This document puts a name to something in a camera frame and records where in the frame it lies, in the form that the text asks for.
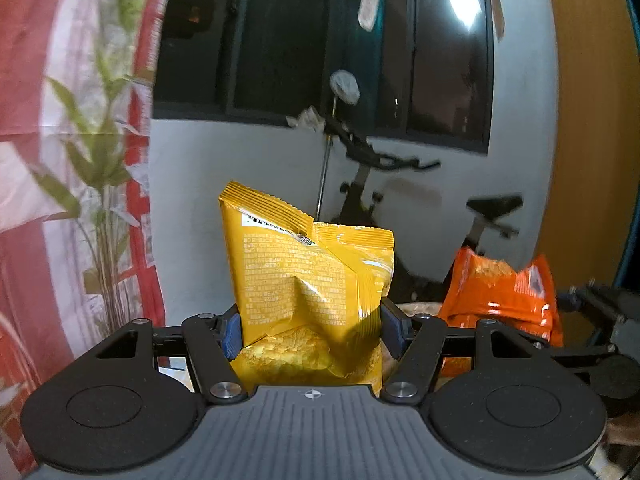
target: black circular pad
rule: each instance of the black circular pad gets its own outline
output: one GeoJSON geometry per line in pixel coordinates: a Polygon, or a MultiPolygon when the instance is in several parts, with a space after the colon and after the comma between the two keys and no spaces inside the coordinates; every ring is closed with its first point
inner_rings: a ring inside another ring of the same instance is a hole
{"type": "Polygon", "coordinates": [[[195,396],[171,377],[151,367],[129,369],[126,361],[73,364],[29,397],[21,424],[39,462],[73,472],[122,470],[185,439],[196,423],[195,396]]]}
{"type": "Polygon", "coordinates": [[[81,426],[114,428],[129,422],[142,409],[142,397],[122,386],[94,386],[76,393],[66,412],[81,426]]]}
{"type": "Polygon", "coordinates": [[[436,433],[455,452],[500,471],[549,472],[584,462],[604,434],[600,398],[555,363],[516,361],[444,384],[429,408],[436,433]]]}
{"type": "Polygon", "coordinates": [[[491,416],[514,428],[539,428],[550,423],[560,413],[555,396],[536,386],[504,386],[486,398],[491,416]]]}

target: qr code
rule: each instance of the qr code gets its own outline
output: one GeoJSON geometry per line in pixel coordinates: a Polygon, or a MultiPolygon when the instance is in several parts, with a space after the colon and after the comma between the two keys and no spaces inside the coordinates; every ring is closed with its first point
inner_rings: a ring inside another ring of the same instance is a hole
{"type": "Polygon", "coordinates": [[[300,243],[305,244],[306,246],[310,246],[310,245],[315,245],[316,244],[314,241],[310,240],[305,235],[298,235],[298,240],[300,240],[300,243]]]}

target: chip bag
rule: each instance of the chip bag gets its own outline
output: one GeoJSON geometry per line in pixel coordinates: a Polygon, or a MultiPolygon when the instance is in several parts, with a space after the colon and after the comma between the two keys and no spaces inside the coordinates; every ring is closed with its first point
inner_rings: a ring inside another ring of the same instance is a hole
{"type": "MultiPolygon", "coordinates": [[[[562,346],[556,290],[544,256],[516,272],[506,262],[460,249],[438,317],[449,326],[467,328],[474,328],[479,319],[495,318],[562,346]]],[[[469,358],[447,358],[442,374],[457,375],[469,368],[469,358]]]]}
{"type": "Polygon", "coordinates": [[[393,233],[314,222],[237,182],[220,205],[244,343],[231,365],[245,387],[368,383],[377,393],[393,233]]]}

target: metal pole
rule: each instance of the metal pole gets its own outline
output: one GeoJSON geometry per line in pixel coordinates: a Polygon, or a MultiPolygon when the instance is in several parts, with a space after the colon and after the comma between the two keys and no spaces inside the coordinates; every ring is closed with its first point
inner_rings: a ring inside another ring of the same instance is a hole
{"type": "Polygon", "coordinates": [[[331,154],[331,146],[334,140],[331,135],[326,136],[326,144],[324,146],[324,161],[322,162],[322,174],[320,176],[320,189],[318,189],[318,203],[316,205],[315,220],[320,221],[320,211],[322,209],[322,197],[324,196],[324,183],[326,181],[326,171],[329,168],[329,155],[331,154]]]}

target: barcode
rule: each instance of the barcode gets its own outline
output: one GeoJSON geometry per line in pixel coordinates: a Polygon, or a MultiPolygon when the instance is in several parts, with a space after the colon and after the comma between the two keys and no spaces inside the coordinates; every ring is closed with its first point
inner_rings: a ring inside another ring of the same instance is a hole
{"type": "Polygon", "coordinates": [[[311,241],[309,238],[307,238],[304,235],[297,235],[293,231],[289,231],[288,229],[280,227],[279,225],[272,224],[271,222],[265,220],[264,218],[257,217],[256,215],[252,215],[251,213],[246,213],[244,211],[242,212],[241,224],[243,226],[249,226],[249,227],[264,227],[266,229],[271,229],[272,231],[277,231],[277,232],[289,235],[295,238],[300,243],[305,244],[306,246],[315,245],[313,241],[311,241]]]}
{"type": "Polygon", "coordinates": [[[280,231],[280,232],[282,232],[284,234],[295,236],[295,234],[293,234],[293,232],[287,231],[286,229],[280,227],[279,225],[272,224],[271,222],[267,222],[266,220],[263,220],[262,218],[255,217],[253,215],[247,215],[247,216],[249,217],[249,220],[251,220],[251,221],[253,221],[253,222],[257,223],[257,224],[265,225],[265,226],[268,226],[268,227],[273,227],[277,231],[280,231]]]}

